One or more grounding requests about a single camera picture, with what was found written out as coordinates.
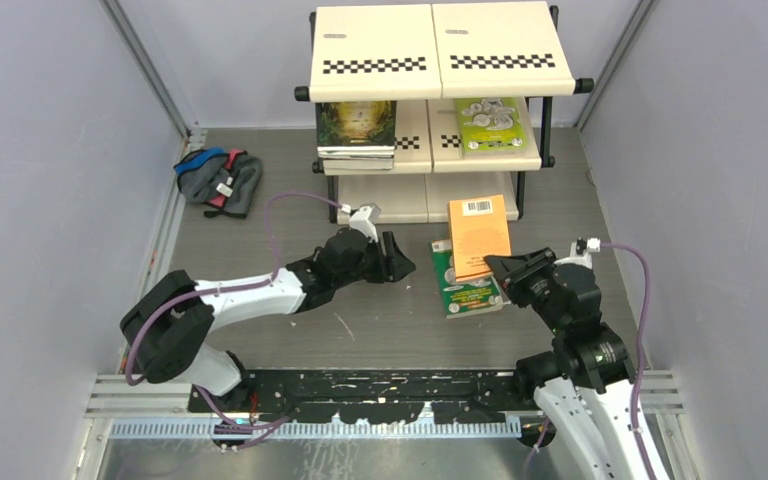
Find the orange Huckleberry Finn book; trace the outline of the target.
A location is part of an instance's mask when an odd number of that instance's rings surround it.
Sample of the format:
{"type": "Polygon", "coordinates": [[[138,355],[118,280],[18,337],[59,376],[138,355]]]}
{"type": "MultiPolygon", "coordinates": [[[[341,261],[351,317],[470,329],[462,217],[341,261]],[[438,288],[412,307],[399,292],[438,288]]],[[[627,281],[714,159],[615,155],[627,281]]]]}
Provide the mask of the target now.
{"type": "Polygon", "coordinates": [[[491,274],[488,255],[512,254],[507,210],[501,194],[451,200],[449,230],[455,278],[471,281],[491,274]]]}

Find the dark green cartoon book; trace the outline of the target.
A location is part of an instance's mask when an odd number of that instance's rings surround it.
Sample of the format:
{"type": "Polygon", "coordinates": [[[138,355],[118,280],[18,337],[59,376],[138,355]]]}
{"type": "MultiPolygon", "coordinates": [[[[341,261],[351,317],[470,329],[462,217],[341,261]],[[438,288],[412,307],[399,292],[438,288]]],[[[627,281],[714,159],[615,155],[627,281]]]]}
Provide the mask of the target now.
{"type": "Polygon", "coordinates": [[[429,247],[447,319],[495,312],[504,307],[504,299],[492,277],[466,282],[456,279],[449,239],[432,241],[429,247]]]}

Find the green Alice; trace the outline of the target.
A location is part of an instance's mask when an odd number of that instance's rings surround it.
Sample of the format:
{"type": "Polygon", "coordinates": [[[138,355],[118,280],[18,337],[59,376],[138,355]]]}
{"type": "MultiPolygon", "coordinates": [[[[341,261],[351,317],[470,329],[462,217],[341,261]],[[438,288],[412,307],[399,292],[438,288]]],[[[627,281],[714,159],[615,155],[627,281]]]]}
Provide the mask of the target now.
{"type": "Polygon", "coordinates": [[[393,150],[397,103],[317,103],[317,146],[321,149],[393,150]]]}

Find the lime green cartoon book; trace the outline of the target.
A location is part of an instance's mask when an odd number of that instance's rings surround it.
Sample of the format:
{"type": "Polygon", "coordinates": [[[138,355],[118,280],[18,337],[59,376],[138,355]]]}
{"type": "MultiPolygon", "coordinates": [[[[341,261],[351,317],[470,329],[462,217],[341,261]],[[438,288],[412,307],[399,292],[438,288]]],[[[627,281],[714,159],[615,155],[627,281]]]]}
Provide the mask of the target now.
{"type": "Polygon", "coordinates": [[[528,140],[516,98],[459,98],[454,106],[464,157],[507,155],[526,149],[528,140]]]}

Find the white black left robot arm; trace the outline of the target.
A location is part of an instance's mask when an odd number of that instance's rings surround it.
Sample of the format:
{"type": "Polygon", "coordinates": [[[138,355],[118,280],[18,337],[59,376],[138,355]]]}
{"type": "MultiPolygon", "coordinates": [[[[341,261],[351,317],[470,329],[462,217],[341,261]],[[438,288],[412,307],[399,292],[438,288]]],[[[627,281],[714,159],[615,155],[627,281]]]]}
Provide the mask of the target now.
{"type": "Polygon", "coordinates": [[[237,357],[207,344],[209,334],[270,315],[294,315],[331,302],[356,282],[397,283],[416,269],[390,231],[372,238],[343,227],[323,245],[277,270],[247,278],[197,281],[184,270],[163,276],[124,315],[130,386],[181,379],[225,411],[245,409],[251,385],[237,357]]]}

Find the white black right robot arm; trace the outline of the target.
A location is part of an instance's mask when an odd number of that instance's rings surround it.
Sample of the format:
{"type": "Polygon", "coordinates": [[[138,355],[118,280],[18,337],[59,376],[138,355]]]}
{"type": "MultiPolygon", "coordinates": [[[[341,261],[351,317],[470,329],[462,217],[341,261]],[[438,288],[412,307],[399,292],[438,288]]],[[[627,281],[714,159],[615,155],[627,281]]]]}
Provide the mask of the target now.
{"type": "Polygon", "coordinates": [[[564,258],[549,248],[485,256],[508,300],[553,335],[549,351],[517,361],[516,400],[544,412],[587,478],[666,479],[640,399],[642,362],[602,319],[592,256],[605,246],[580,238],[564,258]]]}

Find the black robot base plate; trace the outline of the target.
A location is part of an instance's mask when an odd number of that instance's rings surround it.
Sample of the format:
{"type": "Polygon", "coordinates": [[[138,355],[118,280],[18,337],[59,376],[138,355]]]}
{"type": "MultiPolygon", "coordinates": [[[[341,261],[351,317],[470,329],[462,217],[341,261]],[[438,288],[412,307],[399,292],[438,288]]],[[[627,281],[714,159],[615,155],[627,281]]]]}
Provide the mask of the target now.
{"type": "Polygon", "coordinates": [[[428,409],[437,424],[490,424],[534,410],[536,390],[565,375],[519,362],[512,369],[241,369],[235,374],[181,374],[194,392],[188,408],[261,422],[412,424],[428,409]]]}

